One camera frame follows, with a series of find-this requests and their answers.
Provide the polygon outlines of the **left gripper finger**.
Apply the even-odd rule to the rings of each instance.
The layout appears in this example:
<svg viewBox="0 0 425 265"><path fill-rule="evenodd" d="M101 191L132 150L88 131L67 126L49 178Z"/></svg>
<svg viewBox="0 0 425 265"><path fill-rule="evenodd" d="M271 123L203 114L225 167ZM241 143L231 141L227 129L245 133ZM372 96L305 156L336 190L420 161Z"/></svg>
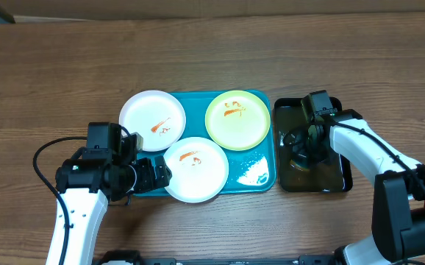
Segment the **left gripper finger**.
<svg viewBox="0 0 425 265"><path fill-rule="evenodd" d="M170 174L171 170L168 168L165 158L162 155L159 155L154 158L155 162L155 171L157 174Z"/></svg>
<svg viewBox="0 0 425 265"><path fill-rule="evenodd" d="M156 189L165 188L165 187L169 186L170 179L171 179L171 174L169 174L169 173L167 173L167 174L157 174L155 181L154 181L154 187Z"/></svg>

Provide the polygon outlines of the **green yellow sponge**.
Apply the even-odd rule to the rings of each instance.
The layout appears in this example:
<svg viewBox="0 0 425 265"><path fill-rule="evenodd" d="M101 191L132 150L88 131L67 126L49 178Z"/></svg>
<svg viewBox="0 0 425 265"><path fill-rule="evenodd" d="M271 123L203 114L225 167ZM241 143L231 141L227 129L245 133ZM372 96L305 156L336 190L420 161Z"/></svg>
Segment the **green yellow sponge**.
<svg viewBox="0 0 425 265"><path fill-rule="evenodd" d="M298 170L298 171L301 171L301 172L309 172L310 171L309 163L305 160L304 161L290 160L289 164L290 164L290 167L295 169L295 170Z"/></svg>

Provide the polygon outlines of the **white plate front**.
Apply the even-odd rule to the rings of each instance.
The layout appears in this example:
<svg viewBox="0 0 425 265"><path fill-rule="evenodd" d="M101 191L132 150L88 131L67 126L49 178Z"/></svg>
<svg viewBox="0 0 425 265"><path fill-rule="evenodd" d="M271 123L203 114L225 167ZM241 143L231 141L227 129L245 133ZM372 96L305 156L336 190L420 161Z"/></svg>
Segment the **white plate front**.
<svg viewBox="0 0 425 265"><path fill-rule="evenodd" d="M165 190L181 202L206 202L218 195L228 180L226 154L209 139L184 138L170 146L164 158L171 171Z"/></svg>

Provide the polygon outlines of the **white plate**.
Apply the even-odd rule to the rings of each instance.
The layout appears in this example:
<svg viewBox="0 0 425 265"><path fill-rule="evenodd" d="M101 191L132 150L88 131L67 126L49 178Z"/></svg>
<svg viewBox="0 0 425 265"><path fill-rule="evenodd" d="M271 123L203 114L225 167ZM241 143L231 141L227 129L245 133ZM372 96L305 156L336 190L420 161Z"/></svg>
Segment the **white plate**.
<svg viewBox="0 0 425 265"><path fill-rule="evenodd" d="M165 190L181 202L206 202L218 195L228 180L226 154L209 139L184 138L170 146L164 158L171 171Z"/></svg>
<svg viewBox="0 0 425 265"><path fill-rule="evenodd" d="M178 141L186 128L183 106L164 91L135 94L121 108L118 123L143 138L143 151L158 152Z"/></svg>

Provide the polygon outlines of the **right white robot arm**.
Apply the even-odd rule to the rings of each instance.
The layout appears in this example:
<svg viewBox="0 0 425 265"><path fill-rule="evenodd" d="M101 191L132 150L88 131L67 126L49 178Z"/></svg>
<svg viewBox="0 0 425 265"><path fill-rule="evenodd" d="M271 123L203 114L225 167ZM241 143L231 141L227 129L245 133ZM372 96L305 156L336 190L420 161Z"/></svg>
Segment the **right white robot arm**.
<svg viewBox="0 0 425 265"><path fill-rule="evenodd" d="M354 110L308 110L304 147L352 163L373 185L371 234L340 247L337 264L409 264L425 255L425 164L379 137Z"/></svg>

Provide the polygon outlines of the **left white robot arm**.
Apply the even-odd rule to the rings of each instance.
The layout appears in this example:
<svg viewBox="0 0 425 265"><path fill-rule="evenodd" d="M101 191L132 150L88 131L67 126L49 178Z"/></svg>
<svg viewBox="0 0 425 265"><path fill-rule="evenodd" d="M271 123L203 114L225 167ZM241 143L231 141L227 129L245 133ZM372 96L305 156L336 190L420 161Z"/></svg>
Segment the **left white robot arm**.
<svg viewBox="0 0 425 265"><path fill-rule="evenodd" d="M68 159L56 172L57 218L47 264L91 264L110 202L169 185L162 156L114 164L108 159Z"/></svg>

